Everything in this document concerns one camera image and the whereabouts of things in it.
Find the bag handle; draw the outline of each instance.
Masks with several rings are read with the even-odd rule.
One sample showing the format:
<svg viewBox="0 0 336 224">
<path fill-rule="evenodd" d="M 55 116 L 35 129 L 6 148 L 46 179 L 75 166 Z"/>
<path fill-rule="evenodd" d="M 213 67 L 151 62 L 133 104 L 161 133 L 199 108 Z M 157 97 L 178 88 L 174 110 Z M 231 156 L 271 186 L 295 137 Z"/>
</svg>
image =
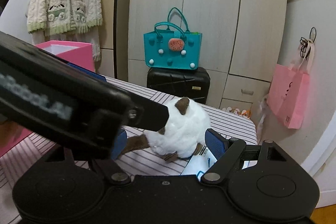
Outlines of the bag handle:
<svg viewBox="0 0 336 224">
<path fill-rule="evenodd" d="M 154 25 L 154 31 L 156 32 L 157 37 L 160 37 L 160 38 L 163 37 L 162 34 L 160 34 L 160 33 L 158 32 L 157 27 L 159 27 L 159 26 L 168 26 L 168 27 L 170 26 L 170 27 L 173 27 L 173 28 L 175 28 L 176 30 L 178 30 L 178 31 L 181 33 L 182 38 L 185 37 L 184 31 L 182 31 L 182 29 L 181 29 L 179 26 L 175 25 L 174 23 L 171 23 L 171 22 L 165 22 L 165 21 L 156 23 L 156 24 Z"/>
<path fill-rule="evenodd" d="M 311 39 L 306 39 L 308 45 L 307 45 L 307 49 L 306 49 L 306 52 L 305 52 L 305 55 L 303 57 L 303 60 L 301 61 L 301 63 L 299 64 L 297 70 L 300 70 L 302 64 L 304 63 L 305 59 L 307 58 L 307 55 L 309 53 L 309 56 L 308 56 L 308 63 L 307 63 L 307 73 L 310 74 L 310 70 L 311 70 L 311 67 L 312 67 L 312 64 L 313 64 L 313 59 L 314 59 L 314 54 L 315 54 L 315 45 L 314 45 L 314 42 L 311 40 Z M 301 44 L 300 46 L 298 47 L 298 52 L 300 53 L 301 51 Z M 289 69 L 292 70 L 294 69 L 295 65 L 297 64 L 297 59 L 296 58 L 293 58 L 290 65 L 289 65 Z"/>
<path fill-rule="evenodd" d="M 170 20 L 169 20 L 169 18 L 170 18 L 170 14 L 171 14 L 171 12 L 172 12 L 174 9 L 177 10 L 178 13 L 180 14 L 180 16 L 181 16 L 181 18 L 182 18 L 182 20 L 183 20 L 183 22 L 184 22 L 184 24 L 185 24 L 185 27 L 186 27 L 186 29 L 187 29 L 186 32 L 190 32 L 190 31 L 189 31 L 189 27 L 188 27 L 187 20 L 185 19 L 184 15 L 182 14 L 182 12 L 181 12 L 177 7 L 173 7 L 173 8 L 170 9 L 170 11 L 169 11 L 169 13 L 168 13 L 168 17 L 167 17 L 167 22 L 170 22 Z"/>
</svg>

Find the black suitcase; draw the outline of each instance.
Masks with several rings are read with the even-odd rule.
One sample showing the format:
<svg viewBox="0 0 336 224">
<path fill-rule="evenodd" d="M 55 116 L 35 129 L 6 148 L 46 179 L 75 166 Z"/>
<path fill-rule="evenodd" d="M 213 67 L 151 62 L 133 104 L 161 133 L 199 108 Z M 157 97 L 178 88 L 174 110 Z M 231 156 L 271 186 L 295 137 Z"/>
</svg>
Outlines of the black suitcase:
<svg viewBox="0 0 336 224">
<path fill-rule="evenodd" d="M 147 74 L 147 87 L 205 104 L 209 93 L 210 76 L 201 67 L 197 70 L 151 68 Z"/>
</svg>

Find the blue object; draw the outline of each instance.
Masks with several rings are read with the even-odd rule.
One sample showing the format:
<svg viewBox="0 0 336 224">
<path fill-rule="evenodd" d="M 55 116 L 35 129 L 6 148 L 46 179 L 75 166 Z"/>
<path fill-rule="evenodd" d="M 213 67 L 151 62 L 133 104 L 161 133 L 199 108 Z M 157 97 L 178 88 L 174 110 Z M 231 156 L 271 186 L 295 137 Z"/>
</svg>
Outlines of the blue object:
<svg viewBox="0 0 336 224">
<path fill-rule="evenodd" d="M 181 15 L 182 21 L 186 26 L 186 31 L 169 22 L 170 14 L 174 9 Z M 158 29 L 159 26 L 167 26 L 167 29 Z M 169 49 L 168 43 L 172 38 L 180 38 L 184 41 L 184 48 L 181 51 L 172 51 Z M 168 14 L 167 21 L 155 24 L 154 31 L 145 33 L 143 40 L 145 61 L 148 67 L 187 70 L 198 68 L 202 34 L 189 31 L 188 23 L 178 8 L 172 8 Z"/>
<path fill-rule="evenodd" d="M 224 155 L 224 143 L 219 138 L 217 138 L 217 136 L 213 134 L 210 130 L 207 130 L 205 132 L 205 144 L 217 160 Z"/>
<path fill-rule="evenodd" d="M 118 136 L 114 140 L 113 148 L 111 150 L 111 159 L 116 160 L 120 153 L 124 150 L 127 144 L 127 132 L 125 129 L 120 129 Z"/>
<path fill-rule="evenodd" d="M 69 67 L 78 69 L 78 70 L 80 70 L 80 71 L 86 73 L 87 75 L 91 75 L 91 76 L 93 76 L 94 78 L 97 78 L 97 79 L 99 79 L 99 80 L 101 80 L 101 81 L 107 82 L 107 80 L 106 80 L 106 78 L 105 78 L 104 76 L 101 76 L 101 75 L 99 75 L 99 74 L 96 74 L 96 73 L 92 72 L 91 70 L 84 69 L 84 68 L 82 68 L 82 67 L 80 67 L 80 66 L 77 66 L 77 65 L 75 65 L 75 64 L 73 64 L 73 63 L 68 63 L 67 65 L 68 65 Z"/>
</svg>

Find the bed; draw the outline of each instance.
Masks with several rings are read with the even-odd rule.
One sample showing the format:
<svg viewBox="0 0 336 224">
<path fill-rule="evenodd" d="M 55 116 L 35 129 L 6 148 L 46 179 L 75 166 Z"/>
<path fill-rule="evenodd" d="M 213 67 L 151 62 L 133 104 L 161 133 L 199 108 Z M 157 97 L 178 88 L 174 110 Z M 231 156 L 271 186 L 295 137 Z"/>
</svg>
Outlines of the bed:
<svg viewBox="0 0 336 224">
<path fill-rule="evenodd" d="M 117 79 L 109 77 L 106 77 L 106 79 L 113 85 L 120 86 L 161 104 L 175 98 L 173 95 Z M 257 144 L 255 125 L 251 120 L 206 105 L 202 105 L 202 107 L 210 116 L 211 127 L 225 138 L 236 137 L 244 140 L 247 144 Z M 143 133 L 142 129 L 124 128 L 128 137 Z M 11 198 L 11 190 L 24 172 L 53 145 L 52 141 L 32 133 L 0 158 L 0 224 L 16 224 L 21 220 Z M 156 156 L 150 148 L 122 155 L 116 162 L 129 175 L 151 176 L 180 175 L 188 163 L 186 160 L 166 163 Z M 89 167 L 85 161 L 75 163 L 83 168 Z"/>
</svg>

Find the plush toy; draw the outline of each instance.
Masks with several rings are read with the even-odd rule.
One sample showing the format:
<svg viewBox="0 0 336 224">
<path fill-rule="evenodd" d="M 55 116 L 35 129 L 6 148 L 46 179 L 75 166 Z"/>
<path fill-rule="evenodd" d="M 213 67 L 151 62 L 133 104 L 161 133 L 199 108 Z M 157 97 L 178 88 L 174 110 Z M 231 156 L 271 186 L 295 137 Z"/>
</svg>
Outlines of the plush toy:
<svg viewBox="0 0 336 224">
<path fill-rule="evenodd" d="M 186 97 L 165 104 L 169 119 L 158 132 L 145 131 L 143 135 L 127 139 L 122 154 L 151 147 L 168 161 L 196 155 L 205 145 L 205 131 L 210 128 L 210 118 L 196 102 Z"/>
</svg>

